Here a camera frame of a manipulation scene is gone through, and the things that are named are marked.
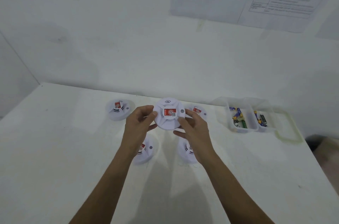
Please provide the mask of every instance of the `finger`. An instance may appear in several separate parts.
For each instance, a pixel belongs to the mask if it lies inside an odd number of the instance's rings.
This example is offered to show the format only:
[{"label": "finger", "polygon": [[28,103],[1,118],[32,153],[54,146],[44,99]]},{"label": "finger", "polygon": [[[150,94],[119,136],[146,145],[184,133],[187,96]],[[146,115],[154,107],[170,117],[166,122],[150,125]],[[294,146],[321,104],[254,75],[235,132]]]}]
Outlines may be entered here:
[{"label": "finger", "polygon": [[153,105],[144,105],[139,106],[133,111],[133,115],[136,116],[137,119],[141,119],[145,116],[148,116],[153,111]]},{"label": "finger", "polygon": [[187,120],[187,122],[189,123],[189,125],[191,125],[191,127],[194,128],[194,126],[195,126],[195,120],[192,119],[192,118],[189,118],[189,117],[185,117],[185,119]]},{"label": "finger", "polygon": [[195,111],[191,111],[189,109],[185,109],[185,112],[188,116],[192,117],[197,123],[199,123],[201,120],[203,120],[199,114],[197,114]]},{"label": "finger", "polygon": [[155,129],[158,125],[157,124],[152,124],[148,127],[148,130],[147,131],[150,131],[152,129]]},{"label": "finger", "polygon": [[188,123],[188,121],[186,119],[179,117],[178,122],[180,123],[181,127],[184,129],[185,132],[192,132],[193,131],[192,126]]},{"label": "finger", "polygon": [[147,118],[141,123],[146,129],[150,126],[150,124],[154,121],[155,117],[158,115],[156,111],[152,111]]},{"label": "finger", "polygon": [[179,137],[181,137],[181,138],[186,139],[186,133],[183,133],[183,132],[174,130],[174,131],[173,131],[173,134],[176,135],[176,136],[179,136]]}]

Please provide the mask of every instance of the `forearm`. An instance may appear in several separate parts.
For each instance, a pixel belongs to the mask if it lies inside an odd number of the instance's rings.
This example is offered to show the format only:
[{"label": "forearm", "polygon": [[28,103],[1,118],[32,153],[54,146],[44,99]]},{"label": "forearm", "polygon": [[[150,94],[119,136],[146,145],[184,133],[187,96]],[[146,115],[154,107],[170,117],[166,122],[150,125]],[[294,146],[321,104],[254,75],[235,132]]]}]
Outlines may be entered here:
[{"label": "forearm", "polygon": [[203,166],[232,224],[273,224],[272,220],[241,187],[217,154],[204,161]]},{"label": "forearm", "polygon": [[70,224],[110,223],[123,188],[133,155],[119,149],[104,175]]}]

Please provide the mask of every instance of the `green battery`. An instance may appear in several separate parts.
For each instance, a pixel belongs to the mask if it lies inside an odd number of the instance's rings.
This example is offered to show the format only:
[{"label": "green battery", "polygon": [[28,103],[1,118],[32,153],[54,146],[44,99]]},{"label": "green battery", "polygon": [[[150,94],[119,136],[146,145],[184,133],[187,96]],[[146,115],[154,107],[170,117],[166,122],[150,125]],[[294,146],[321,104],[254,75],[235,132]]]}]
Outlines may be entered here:
[{"label": "green battery", "polygon": [[243,126],[244,128],[247,128],[247,125],[246,125],[246,122],[245,122],[245,121],[241,121],[241,123],[242,123],[242,126]]}]

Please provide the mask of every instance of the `left hand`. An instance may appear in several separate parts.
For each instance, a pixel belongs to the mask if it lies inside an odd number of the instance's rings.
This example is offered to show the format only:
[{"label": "left hand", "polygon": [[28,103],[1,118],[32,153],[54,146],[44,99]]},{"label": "left hand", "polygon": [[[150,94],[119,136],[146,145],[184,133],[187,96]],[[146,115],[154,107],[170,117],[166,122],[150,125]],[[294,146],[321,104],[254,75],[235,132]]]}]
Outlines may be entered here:
[{"label": "left hand", "polygon": [[158,115],[156,111],[153,111],[153,108],[153,105],[139,106],[126,119],[120,148],[127,150],[127,153],[130,153],[133,157],[138,153],[147,131],[158,126],[157,124],[151,125]]}]

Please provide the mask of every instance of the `right hand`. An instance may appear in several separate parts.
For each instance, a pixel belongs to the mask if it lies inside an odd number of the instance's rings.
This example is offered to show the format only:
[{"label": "right hand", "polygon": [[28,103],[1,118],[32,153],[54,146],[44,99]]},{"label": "right hand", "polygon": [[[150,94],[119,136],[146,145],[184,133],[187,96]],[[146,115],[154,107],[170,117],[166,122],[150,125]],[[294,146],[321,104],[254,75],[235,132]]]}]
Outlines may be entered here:
[{"label": "right hand", "polygon": [[197,161],[204,164],[216,155],[210,139],[207,122],[204,121],[196,112],[185,109],[186,114],[191,118],[179,118],[180,127],[186,133],[173,131],[174,135],[188,140]]}]

